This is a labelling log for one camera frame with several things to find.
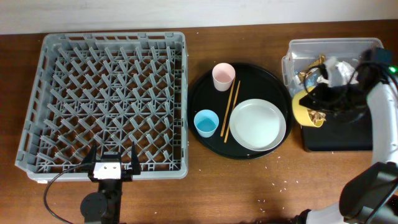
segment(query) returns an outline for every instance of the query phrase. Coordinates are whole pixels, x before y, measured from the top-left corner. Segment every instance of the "blue cup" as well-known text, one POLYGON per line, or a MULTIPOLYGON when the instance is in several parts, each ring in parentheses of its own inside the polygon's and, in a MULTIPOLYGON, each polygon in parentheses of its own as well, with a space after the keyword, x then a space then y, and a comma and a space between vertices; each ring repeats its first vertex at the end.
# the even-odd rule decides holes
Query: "blue cup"
POLYGON ((217 114, 211 110, 201 110, 193 119, 199 135, 204 138, 211 137, 216 132, 219 122, 217 114))

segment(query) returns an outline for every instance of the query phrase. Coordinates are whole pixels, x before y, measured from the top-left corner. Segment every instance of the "white plate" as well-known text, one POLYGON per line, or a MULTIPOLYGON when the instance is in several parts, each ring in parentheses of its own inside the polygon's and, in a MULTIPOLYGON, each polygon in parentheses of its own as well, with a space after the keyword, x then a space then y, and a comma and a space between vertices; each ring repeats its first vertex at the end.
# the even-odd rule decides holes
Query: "white plate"
POLYGON ((266 151, 284 138, 284 115, 266 100, 251 99, 240 103, 231 113, 229 128, 235 140, 253 151, 266 151))

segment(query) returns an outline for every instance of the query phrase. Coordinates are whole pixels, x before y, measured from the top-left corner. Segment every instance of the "rack tine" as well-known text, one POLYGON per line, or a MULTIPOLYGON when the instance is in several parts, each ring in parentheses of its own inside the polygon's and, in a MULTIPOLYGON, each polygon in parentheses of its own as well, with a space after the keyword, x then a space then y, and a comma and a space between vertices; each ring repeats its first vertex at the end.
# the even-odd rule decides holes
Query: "rack tine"
POLYGON ((79 51, 79 49, 77 49, 77 47, 73 48, 73 51, 77 54, 77 57, 80 59, 81 62, 87 63, 86 59, 85 59, 84 56, 81 54, 81 52, 79 51))
POLYGON ((166 161, 170 160, 170 154, 169 154, 169 152, 167 152, 167 150, 162 151, 162 153, 163 153, 164 159, 166 161))
POLYGON ((120 84, 122 84, 122 86, 123 87, 126 87, 126 81, 124 81, 124 78, 123 78, 123 76, 122 75, 118 75, 118 80, 119 80, 119 82, 120 82, 120 84))
POLYGON ((172 73, 172 66, 170 64, 170 60, 169 59, 166 60, 166 67, 167 67, 167 72, 171 74, 172 73))
POLYGON ((57 100, 59 100, 61 102, 65 101, 65 99, 59 93, 57 93, 54 89, 51 89, 50 92, 51 92, 51 94, 53 94, 53 96, 56 97, 57 100))
POLYGON ((131 96, 132 96, 132 92, 131 92, 131 90, 129 90, 129 89, 126 89, 126 94, 127 94, 127 96, 125 96, 127 99, 130 99, 130 98, 132 98, 131 96))
POLYGON ((155 124, 154 124, 154 122, 152 121, 152 119, 150 117, 148 117, 146 119, 146 123, 149 125, 150 128, 152 128, 152 129, 155 128, 155 124))
POLYGON ((166 76, 167 86, 172 86, 172 81, 170 79, 169 73, 166 73, 165 76, 166 76))
POLYGON ((68 93, 68 95, 70 95, 70 97, 72 97, 72 99, 74 99, 75 101, 79 101, 79 97, 77 97, 76 94, 72 90, 67 89, 67 93, 68 93))
POLYGON ((70 162, 70 159, 67 157, 67 156, 65 156, 64 154, 62 154, 62 152, 56 152, 55 153, 55 155, 54 155, 54 158, 53 158, 53 160, 54 159, 61 159, 61 160, 63 160, 64 162, 70 162))
POLYGON ((82 103, 80 106, 83 108, 84 111, 86 111, 86 113, 88 115, 92 115, 93 114, 93 111, 86 105, 86 103, 82 103))
POLYGON ((156 54, 156 50, 155 47, 151 47, 150 51, 152 52, 152 57, 154 58, 155 61, 157 61, 157 54, 156 54))
POLYGON ((61 119, 61 123, 65 125, 65 127, 69 128, 69 130, 71 131, 75 130, 75 127, 71 123, 69 123, 69 121, 61 119))
POLYGON ((124 110, 121 108, 119 103, 115 103, 114 107, 117 109, 117 111, 119 112, 120 115, 124 115, 125 114, 124 110))
POLYGON ((97 71, 97 69, 95 68, 94 64, 93 64, 91 61, 88 61, 88 62, 87 62, 87 65, 89 66, 89 68, 91 69, 91 71, 93 71, 93 73, 94 73, 95 75, 98 75, 98 71, 97 71))
POLYGON ((92 47, 90 47, 88 50, 90 51, 91 56, 93 56, 94 60, 95 60, 97 63, 100 63, 101 60, 100 60, 100 58, 98 57, 97 53, 95 53, 95 50, 94 50, 92 47))
POLYGON ((105 47, 105 53, 108 56, 108 58, 110 59, 110 61, 113 62, 114 61, 113 55, 109 48, 105 47))
POLYGON ((72 74, 69 75, 70 80, 76 85, 77 88, 81 88, 80 82, 72 74))
POLYGON ((125 100, 126 100, 126 97, 124 97, 124 94, 122 93, 122 91, 120 90, 120 88, 117 88, 117 89, 116 89, 116 93, 118 94, 118 96, 120 97, 120 99, 121 99, 122 101, 125 101, 125 100))
POLYGON ((104 97, 105 100, 110 100, 109 95, 106 93, 106 91, 103 88, 100 88, 99 92, 101 93, 101 95, 104 97))
POLYGON ((80 133, 78 136, 76 136, 76 139, 77 139, 78 141, 80 141, 84 146, 87 146, 87 145, 88 145, 88 141, 87 141, 86 139, 83 138, 83 136, 84 136, 85 134, 86 134, 86 133, 80 133))
POLYGON ((56 146, 55 141, 49 139, 49 137, 47 137, 47 136, 41 136, 41 137, 40 137, 40 140, 45 141, 47 144, 49 144, 49 145, 51 145, 51 146, 53 146, 53 147, 56 146))
POLYGON ((151 101, 147 104, 147 107, 149 108, 150 113, 151 113, 152 115, 156 114, 155 106, 152 104, 151 101))
POLYGON ((52 78, 62 87, 62 88, 66 88, 67 84, 65 84, 62 79, 60 77, 58 77, 58 75, 53 75, 52 78))
POLYGON ((152 136, 150 134, 146 134, 145 137, 148 139, 148 141, 151 145, 153 145, 155 143, 154 139, 152 138, 152 136))
POLYGON ((156 100, 155 92, 152 87, 148 89, 148 92, 152 100, 156 100))
POLYGON ((53 111, 54 112, 54 114, 56 115, 56 116, 61 116, 61 111, 59 111, 58 109, 56 109, 52 104, 47 104, 47 107, 51 110, 51 111, 53 111))
POLYGON ((81 124, 81 125, 83 126, 83 128, 85 128, 86 130, 90 130, 90 129, 91 129, 90 125, 88 125, 88 124, 86 123, 85 120, 79 119, 78 122, 79 122, 79 124, 81 124))
POLYGON ((168 101, 164 103, 164 108, 166 110, 166 115, 170 115, 172 113, 170 110, 170 103, 168 101))
POLYGON ((138 56, 139 61, 143 61, 144 59, 142 58, 142 52, 139 47, 136 47, 136 55, 138 56))
POLYGON ((124 73, 125 75, 128 75, 129 72, 127 71, 127 68, 124 66, 124 63, 123 63, 122 60, 119 61, 119 66, 120 66, 120 68, 122 69, 123 73, 124 73))
POLYGON ((167 60, 171 60, 172 59, 172 52, 170 50, 170 46, 166 47, 166 51, 167 51, 167 60))
POLYGON ((78 159, 80 162, 83 161, 84 157, 80 154, 81 150, 84 148, 85 146, 79 148, 78 150, 76 150, 73 154, 72 157, 78 159))
POLYGON ((163 139, 166 142, 166 144, 170 143, 170 138, 169 138, 169 136, 167 134, 163 135, 163 139))
POLYGON ((111 134, 111 139, 112 139, 118 146, 121 145, 121 141, 120 141, 120 139, 119 139, 116 135, 111 134))
POLYGON ((150 67, 151 67, 151 69, 152 69, 152 73, 157 74, 157 69, 156 69, 155 61, 153 61, 153 60, 150 61, 150 67))
POLYGON ((170 95, 169 88, 166 87, 164 91, 165 91, 165 93, 166 93, 166 100, 167 100, 167 101, 171 100, 172 96, 170 95))
POLYGON ((51 121, 48 120, 48 119, 45 119, 45 120, 44 120, 44 123, 45 123, 48 127, 50 127, 52 130, 54 130, 54 131, 58 131, 58 130, 59 130, 59 127, 57 127, 57 125, 55 125, 53 122, 51 122, 51 121))
POLYGON ((134 110, 135 114, 140 115, 140 111, 139 111, 139 108, 138 108, 136 102, 131 103, 131 107, 134 110))
POLYGON ((128 62, 129 61, 129 57, 127 56, 127 54, 124 51, 123 47, 120 47, 120 52, 122 53, 123 59, 128 62))
POLYGON ((102 128, 102 130, 106 129, 106 125, 100 119, 96 119, 95 122, 102 128))
POLYGON ((152 83, 152 86, 156 86, 156 80, 153 73, 149 74, 149 80, 152 83))
POLYGON ((73 68, 75 68, 75 70, 79 73, 79 75, 84 75, 83 70, 75 61, 72 61, 71 64, 73 65, 73 68))
POLYGON ((61 47, 58 48, 58 52, 60 52, 60 54, 62 55, 63 59, 65 59, 67 62, 70 63, 70 58, 69 58, 68 54, 61 47))
POLYGON ((114 125, 116 125, 116 127, 118 127, 120 130, 123 130, 123 125, 118 121, 118 119, 113 118, 112 122, 114 123, 114 125))
POLYGON ((132 142, 138 142, 137 139, 131 133, 129 134, 129 139, 132 142))
POLYGON ((97 84, 94 82, 94 80, 92 79, 91 76, 89 76, 88 74, 85 75, 85 78, 87 79, 88 83, 93 87, 96 88, 97 84))
POLYGON ((142 87, 142 83, 139 80, 138 74, 134 74, 133 78, 134 78, 135 83, 137 84, 137 87, 141 88, 142 87))
POLYGON ((58 157, 58 152, 55 153, 54 158, 51 158, 50 156, 48 156, 48 155, 46 155, 44 153, 41 153, 41 152, 38 152, 36 156, 38 158, 42 159, 43 161, 53 163, 55 158, 58 157))
POLYGON ((60 140, 61 142, 63 142, 64 144, 67 145, 67 147, 73 147, 72 146, 72 142, 70 142, 67 138, 63 137, 62 135, 58 136, 58 140, 60 140))
POLYGON ((170 128, 169 119, 164 118, 164 124, 166 125, 166 129, 169 129, 169 128, 170 128))
POLYGON ((57 65, 58 68, 60 68, 60 70, 62 71, 62 73, 64 73, 65 75, 68 75, 69 72, 68 70, 62 65, 62 63, 60 61, 56 61, 55 64, 57 65))
POLYGON ((83 93, 89 98, 91 101, 95 101, 95 97, 88 91, 87 89, 83 89, 83 93))
POLYGON ((98 103, 98 108, 104 113, 106 116, 109 114, 109 111, 105 108, 103 103, 98 103))
POLYGON ((75 111, 75 109, 73 109, 68 103, 65 103, 63 105, 68 111, 69 113, 71 113, 72 115, 76 116, 77 112, 75 111))
POLYGON ((101 137, 99 137, 97 134, 94 134, 93 138, 95 141, 97 141, 100 145, 103 145, 104 142, 102 141, 101 137))
POLYGON ((148 160, 149 160, 149 161, 153 161, 153 160, 154 160, 153 155, 152 155, 149 151, 146 151, 146 152, 145 152, 145 155, 148 157, 148 160))
POLYGON ((134 60, 134 65, 136 66, 136 69, 138 71, 138 75, 142 75, 142 69, 141 69, 141 65, 139 64, 138 60, 134 60))
POLYGON ((111 81, 108 80, 108 78, 106 77, 105 74, 102 74, 102 75, 101 75, 101 78, 102 78, 102 80, 104 80, 105 84, 106 84, 108 87, 110 87, 110 86, 112 85, 111 81))
POLYGON ((103 63, 104 63, 104 66, 106 68, 106 71, 108 71, 109 74, 113 74, 112 68, 109 65, 109 63, 107 61, 103 61, 103 63))
POLYGON ((132 94, 134 94, 137 100, 141 100, 141 96, 139 95, 137 88, 132 89, 132 94))
POLYGON ((139 128, 139 126, 137 124, 137 121, 134 118, 130 118, 129 121, 132 124, 132 126, 134 127, 134 129, 138 129, 139 128))

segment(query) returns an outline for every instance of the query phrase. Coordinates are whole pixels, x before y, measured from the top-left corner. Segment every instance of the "black round tray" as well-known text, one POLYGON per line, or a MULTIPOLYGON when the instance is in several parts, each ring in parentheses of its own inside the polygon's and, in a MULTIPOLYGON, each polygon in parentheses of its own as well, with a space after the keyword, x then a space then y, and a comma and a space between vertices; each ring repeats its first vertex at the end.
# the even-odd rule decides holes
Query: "black round tray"
POLYGON ((224 137, 220 137, 220 134, 231 89, 224 92, 216 90, 213 84, 211 70, 204 74, 204 76, 200 77, 188 91, 188 125, 192 133, 203 145, 221 156, 230 159, 255 159, 265 156, 279 147, 292 130, 294 120, 292 99, 284 84, 277 77, 271 74, 271 72, 268 72, 261 67, 246 63, 232 63, 232 66, 236 71, 236 81, 225 130, 228 127, 229 116, 232 113, 232 104, 238 81, 241 81, 236 106, 245 100, 262 99, 278 107, 286 120, 286 133, 282 142, 271 150, 256 152, 241 146, 235 141, 232 134, 229 133, 228 142, 224 143, 224 137), (216 132, 210 138, 201 137, 193 124, 193 118, 196 113, 204 109, 214 111, 220 119, 220 124, 218 125, 216 132))

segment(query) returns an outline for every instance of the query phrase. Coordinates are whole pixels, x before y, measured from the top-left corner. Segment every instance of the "plastic storage bin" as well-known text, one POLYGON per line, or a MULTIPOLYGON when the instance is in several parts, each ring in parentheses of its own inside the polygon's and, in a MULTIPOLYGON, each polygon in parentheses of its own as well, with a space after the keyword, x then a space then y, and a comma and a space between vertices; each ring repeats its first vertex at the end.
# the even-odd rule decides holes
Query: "plastic storage bin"
MULTIPOLYGON (((139 179, 188 172, 187 46, 180 32, 50 34, 44 38, 15 165, 46 182, 97 143, 139 179)), ((89 180, 67 173, 60 180, 89 180)))
POLYGON ((383 45, 377 38, 292 40, 289 43, 289 51, 282 58, 284 84, 290 95, 294 96, 303 90, 304 86, 302 83, 296 83, 293 77, 318 59, 320 54, 326 55, 326 59, 337 57, 339 61, 348 62, 355 67, 361 53, 371 47, 383 48, 383 45))

